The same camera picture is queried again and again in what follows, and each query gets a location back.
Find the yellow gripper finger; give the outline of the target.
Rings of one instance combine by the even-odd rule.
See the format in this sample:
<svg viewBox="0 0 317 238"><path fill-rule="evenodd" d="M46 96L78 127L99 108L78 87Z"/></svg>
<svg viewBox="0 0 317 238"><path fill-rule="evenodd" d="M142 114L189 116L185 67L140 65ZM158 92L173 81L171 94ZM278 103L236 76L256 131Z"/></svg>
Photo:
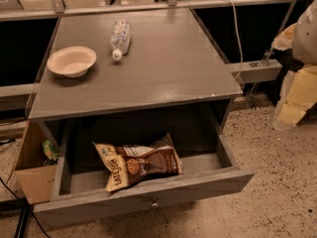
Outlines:
<svg viewBox="0 0 317 238"><path fill-rule="evenodd" d="M289 70L283 80L272 126L277 131L295 127L317 103L317 66L306 64L298 72Z"/></svg>
<svg viewBox="0 0 317 238"><path fill-rule="evenodd" d="M274 38L271 46L275 50L286 51L292 48L292 42L294 38L294 30L297 24L294 23L284 29L277 37Z"/></svg>

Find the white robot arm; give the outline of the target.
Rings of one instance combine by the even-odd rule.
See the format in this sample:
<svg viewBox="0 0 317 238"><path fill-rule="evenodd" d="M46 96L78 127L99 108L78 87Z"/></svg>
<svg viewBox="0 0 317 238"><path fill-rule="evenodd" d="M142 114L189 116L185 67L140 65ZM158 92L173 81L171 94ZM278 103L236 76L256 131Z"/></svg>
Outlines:
<svg viewBox="0 0 317 238"><path fill-rule="evenodd" d="M273 128L286 131L295 127L317 103L317 0L271 46L279 51L291 49L292 56L304 63L298 72L289 71L284 77L274 110Z"/></svg>

